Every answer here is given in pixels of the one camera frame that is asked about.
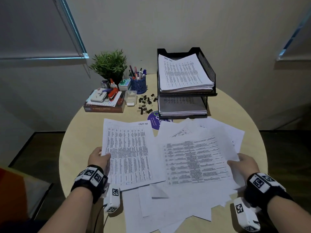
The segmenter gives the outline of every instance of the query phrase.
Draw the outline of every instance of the artificial plant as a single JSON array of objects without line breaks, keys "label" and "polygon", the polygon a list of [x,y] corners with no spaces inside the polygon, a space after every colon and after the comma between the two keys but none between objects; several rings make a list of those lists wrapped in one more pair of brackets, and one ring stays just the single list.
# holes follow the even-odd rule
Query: artificial plant
[{"label": "artificial plant", "polygon": [[116,85],[122,81],[123,73],[127,68],[126,55],[123,56],[122,49],[113,52],[101,52],[99,55],[95,55],[93,60],[94,63],[90,69],[107,80],[112,79]]}]

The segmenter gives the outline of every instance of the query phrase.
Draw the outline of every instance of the pen holder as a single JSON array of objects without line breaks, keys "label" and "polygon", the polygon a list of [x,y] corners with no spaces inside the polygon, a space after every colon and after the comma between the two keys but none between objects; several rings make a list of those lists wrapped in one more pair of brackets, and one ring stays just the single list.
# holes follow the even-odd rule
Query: pen holder
[{"label": "pen holder", "polygon": [[143,94],[147,91],[146,77],[141,80],[133,80],[131,78],[131,86],[133,91],[137,91],[137,94]]}]

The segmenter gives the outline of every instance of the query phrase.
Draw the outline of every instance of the purple sticker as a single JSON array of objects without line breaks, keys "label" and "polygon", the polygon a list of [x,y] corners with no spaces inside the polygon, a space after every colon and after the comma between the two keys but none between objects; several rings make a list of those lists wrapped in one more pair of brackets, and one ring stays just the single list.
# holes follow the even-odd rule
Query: purple sticker
[{"label": "purple sticker", "polygon": [[172,119],[159,119],[159,112],[154,111],[148,116],[148,120],[151,122],[151,126],[153,129],[158,130],[160,128],[160,124],[162,121],[173,122]]}]

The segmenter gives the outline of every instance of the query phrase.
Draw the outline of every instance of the round table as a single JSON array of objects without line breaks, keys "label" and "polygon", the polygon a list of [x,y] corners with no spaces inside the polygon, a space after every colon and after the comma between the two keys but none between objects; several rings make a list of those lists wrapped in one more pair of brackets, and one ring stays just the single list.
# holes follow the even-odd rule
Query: round table
[{"label": "round table", "polygon": [[[151,94],[157,94],[156,74],[147,75],[146,79],[148,90],[145,94],[149,97]],[[216,97],[208,98],[211,117],[245,131],[240,152],[254,157],[260,171],[267,173],[266,149],[255,123],[234,99],[219,89],[217,93]],[[153,110],[157,110],[157,103],[152,104]],[[141,115],[137,110],[136,105],[126,106],[123,113],[85,112],[83,107],[77,112],[68,126],[59,154],[59,176],[65,196],[69,195],[75,177],[87,166],[89,154],[95,147],[102,145],[104,118],[123,122],[147,120],[148,114]],[[225,208],[213,208],[212,222],[192,216],[187,218],[176,232],[236,232],[231,220],[231,203],[232,201],[227,202]],[[126,232],[124,212],[109,217],[105,231]]]}]

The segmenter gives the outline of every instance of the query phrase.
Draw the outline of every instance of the wrist strap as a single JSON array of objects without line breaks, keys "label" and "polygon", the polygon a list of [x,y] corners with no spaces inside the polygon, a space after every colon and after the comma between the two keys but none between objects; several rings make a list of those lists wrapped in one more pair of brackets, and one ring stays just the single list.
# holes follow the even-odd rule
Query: wrist strap
[{"label": "wrist strap", "polygon": [[77,187],[85,187],[89,189],[93,195],[93,204],[95,204],[102,195],[107,181],[108,177],[104,175],[104,171],[101,167],[97,165],[89,165],[76,177],[71,191]]},{"label": "wrist strap", "polygon": [[258,206],[263,213],[267,213],[268,203],[274,196],[293,201],[291,196],[286,193],[286,189],[269,175],[253,173],[249,176],[244,198],[253,208]]}]

